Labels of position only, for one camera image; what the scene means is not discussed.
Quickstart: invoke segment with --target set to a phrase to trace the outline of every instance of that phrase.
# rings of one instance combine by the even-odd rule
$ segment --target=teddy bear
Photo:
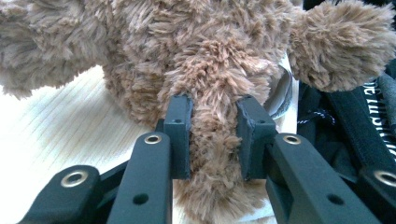
[[[245,181],[236,102],[264,105],[288,55],[296,79],[349,91],[395,57],[391,6],[289,0],[0,0],[0,85],[28,97],[99,64],[129,118],[154,126],[171,96],[193,101],[191,178],[177,202],[200,223],[233,223],[262,206],[263,180]]]

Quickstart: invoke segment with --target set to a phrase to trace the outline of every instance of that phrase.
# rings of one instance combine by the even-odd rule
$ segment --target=teddy bear leg
[[[261,208],[266,195],[262,180],[245,181],[241,174],[236,102],[250,94],[262,104],[269,80],[281,70],[238,47],[239,42],[225,40],[194,44],[177,55],[183,63],[166,74],[158,94],[161,102],[177,94],[193,101],[191,178],[175,181],[174,195],[187,217],[199,223],[235,223]]]
[[[360,1],[301,11],[290,37],[294,75],[321,91],[350,91],[379,76],[395,57],[394,14]]]
[[[0,0],[0,85],[17,97],[106,61],[106,27],[69,1]]]

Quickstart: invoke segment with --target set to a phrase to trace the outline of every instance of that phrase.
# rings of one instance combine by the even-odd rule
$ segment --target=teddy bear arm
[[[106,28],[81,1],[0,0],[0,85],[18,98],[106,61]]]
[[[395,57],[390,6],[331,2],[301,12],[290,36],[297,79],[321,91],[350,91],[376,78]]]

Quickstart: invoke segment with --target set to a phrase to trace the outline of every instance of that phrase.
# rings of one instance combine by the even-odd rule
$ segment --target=black fabric
[[[303,3],[303,8],[305,10],[309,10],[317,5],[320,5],[320,3],[324,2],[325,0],[305,0]]]
[[[362,88],[324,93],[300,85],[298,120],[326,111],[332,118],[299,122],[297,134],[308,139],[323,158],[345,179],[354,182],[362,167],[396,171],[396,163],[369,118]]]
[[[325,93],[362,166],[395,170],[396,163],[369,117],[362,88]]]
[[[393,77],[393,79],[396,79],[396,59],[393,59],[390,61],[390,63],[388,63],[385,73],[390,77]]]
[[[392,0],[362,0],[362,2],[364,2],[365,4],[372,4],[381,7],[392,3]]]
[[[362,88],[366,103],[369,107],[370,119],[382,141],[392,154],[393,159],[396,161],[396,132],[393,132],[391,129],[393,117],[396,117],[396,114],[394,114],[396,111],[392,109],[391,101],[384,97],[384,93],[389,90],[384,90],[384,86],[381,87],[379,83],[384,77],[391,79],[387,74],[383,74],[378,79],[365,83]]]
[[[387,128],[391,130],[393,136],[396,136],[396,79],[384,74],[377,82],[386,108]]]
[[[305,84],[300,85],[299,93],[299,121],[321,109],[331,115],[335,122],[323,117],[311,119],[309,122],[300,122],[297,134],[310,141],[338,174],[355,182],[360,164],[350,152],[351,146],[340,124],[336,122],[338,118],[333,113],[329,101],[323,93]]]

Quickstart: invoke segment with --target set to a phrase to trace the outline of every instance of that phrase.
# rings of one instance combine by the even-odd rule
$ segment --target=white surface
[[[103,173],[127,161],[136,137],[150,131],[126,118],[102,77],[94,67],[64,88],[43,88],[28,99],[0,94],[0,224],[20,221],[62,169],[87,164]],[[281,132],[295,133],[296,99],[277,121]],[[174,210],[174,222],[181,220]]]
[[[248,222],[248,221],[257,220],[262,217],[272,217],[274,215],[274,211],[270,201],[268,199],[264,199],[263,203],[264,203],[263,208],[255,210],[253,214],[249,214],[242,217],[239,221]]]
[[[276,114],[276,118],[283,115],[281,107],[285,107],[282,105],[286,103],[285,101],[289,100],[287,96],[290,94],[290,89],[292,88],[293,75],[290,68],[288,54],[285,53],[285,56],[280,61],[279,65],[284,69],[283,76],[277,82],[275,89],[271,90],[273,93],[270,94],[270,98],[264,104],[265,110],[272,116],[272,118],[274,117],[274,114]]]

